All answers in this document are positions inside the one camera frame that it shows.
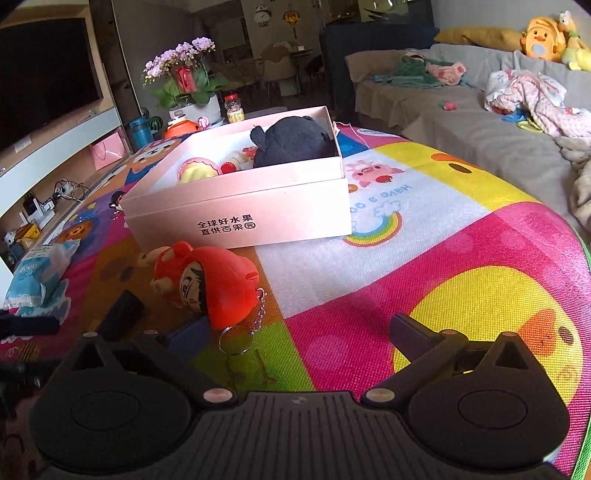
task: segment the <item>television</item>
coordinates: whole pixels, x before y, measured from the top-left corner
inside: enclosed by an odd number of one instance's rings
[[[84,18],[0,28],[0,151],[102,98]]]

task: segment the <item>gray sofa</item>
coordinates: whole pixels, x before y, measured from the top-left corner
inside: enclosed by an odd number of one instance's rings
[[[368,76],[391,73],[404,51],[349,55],[346,61],[362,126],[402,133],[483,168],[545,203],[588,241],[589,234],[569,209],[576,172],[560,154],[554,138],[524,131],[484,110],[483,90],[489,75],[498,70],[542,72],[567,88],[567,106],[591,109],[591,73],[573,72],[562,64],[531,59],[517,51],[437,44],[421,52],[436,60],[461,61],[467,68],[464,80],[470,86],[425,90],[375,83]],[[443,110],[440,104],[446,100],[456,103],[457,110]]]

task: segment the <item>screw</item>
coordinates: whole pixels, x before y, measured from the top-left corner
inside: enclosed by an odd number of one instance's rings
[[[211,388],[203,394],[209,403],[224,403],[231,400],[234,394],[227,388]]]
[[[388,388],[372,388],[365,392],[365,397],[376,403],[386,403],[394,399],[396,394]]]

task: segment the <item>cartoon pig print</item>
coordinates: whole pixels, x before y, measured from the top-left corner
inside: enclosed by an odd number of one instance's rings
[[[384,164],[367,163],[359,160],[346,166],[351,172],[351,179],[357,181],[362,188],[368,187],[373,181],[377,183],[388,183],[392,181],[392,175],[402,173],[399,168],[389,167]]]

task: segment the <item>yellow circle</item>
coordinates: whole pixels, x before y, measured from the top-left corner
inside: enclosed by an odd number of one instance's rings
[[[579,385],[583,349],[579,333],[562,307],[535,280],[509,267],[488,266],[463,272],[432,290],[410,313],[431,330],[456,329],[470,340],[494,340],[517,332],[536,355],[565,403]],[[546,322],[552,348],[542,348],[531,322]],[[394,371],[408,361],[394,350]]]

